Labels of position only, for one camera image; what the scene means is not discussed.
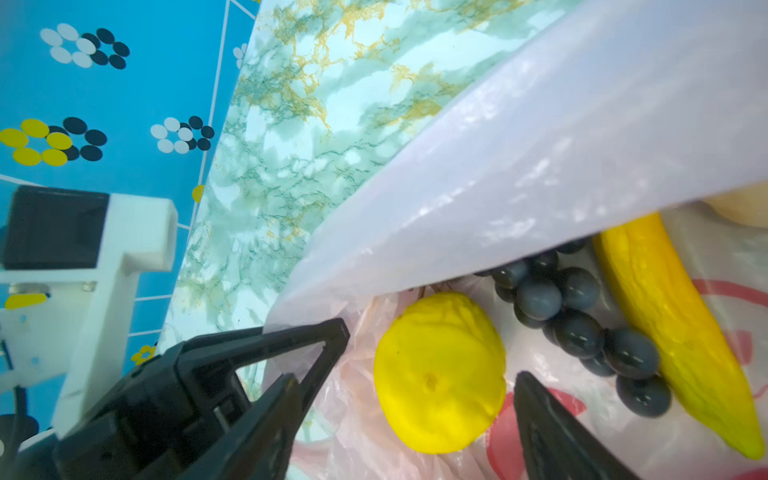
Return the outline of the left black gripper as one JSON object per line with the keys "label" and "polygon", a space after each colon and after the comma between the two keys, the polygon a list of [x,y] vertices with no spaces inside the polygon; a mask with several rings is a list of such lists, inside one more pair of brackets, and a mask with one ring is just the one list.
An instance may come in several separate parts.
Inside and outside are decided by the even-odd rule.
{"label": "left black gripper", "polygon": [[[23,450],[4,479],[284,479],[299,414],[350,335],[340,318],[265,333],[195,337],[121,379],[63,437]],[[236,372],[315,344],[299,383],[283,375],[252,405]]]}

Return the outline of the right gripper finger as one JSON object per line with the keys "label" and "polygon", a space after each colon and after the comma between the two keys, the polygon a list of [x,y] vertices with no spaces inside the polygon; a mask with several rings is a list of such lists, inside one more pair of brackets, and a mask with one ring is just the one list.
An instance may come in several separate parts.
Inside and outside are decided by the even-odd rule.
{"label": "right gripper finger", "polygon": [[519,372],[513,394],[530,479],[638,480],[534,375]]}

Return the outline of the yellow fake lemon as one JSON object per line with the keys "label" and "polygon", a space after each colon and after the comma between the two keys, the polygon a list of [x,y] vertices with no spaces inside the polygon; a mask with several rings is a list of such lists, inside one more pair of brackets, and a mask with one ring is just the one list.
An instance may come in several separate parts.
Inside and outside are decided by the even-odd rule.
{"label": "yellow fake lemon", "polygon": [[506,353],[485,311],[441,292],[408,306],[378,343],[374,385],[396,436],[422,454],[460,451],[500,413]]}

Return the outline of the pink plastic bag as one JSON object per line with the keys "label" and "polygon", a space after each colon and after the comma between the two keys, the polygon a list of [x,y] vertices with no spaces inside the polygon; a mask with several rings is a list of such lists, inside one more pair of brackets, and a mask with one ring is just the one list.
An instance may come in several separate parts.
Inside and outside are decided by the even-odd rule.
{"label": "pink plastic bag", "polygon": [[661,212],[767,415],[767,228],[705,198],[767,182],[767,5],[587,1],[461,94],[313,233],[272,307],[278,330],[342,317],[345,355],[316,401],[326,440],[294,448],[313,479],[522,479],[506,405],[470,448],[427,456],[393,433],[373,355],[420,287],[482,305],[521,370],[643,479],[763,479],[674,403],[646,420],[474,273]]}

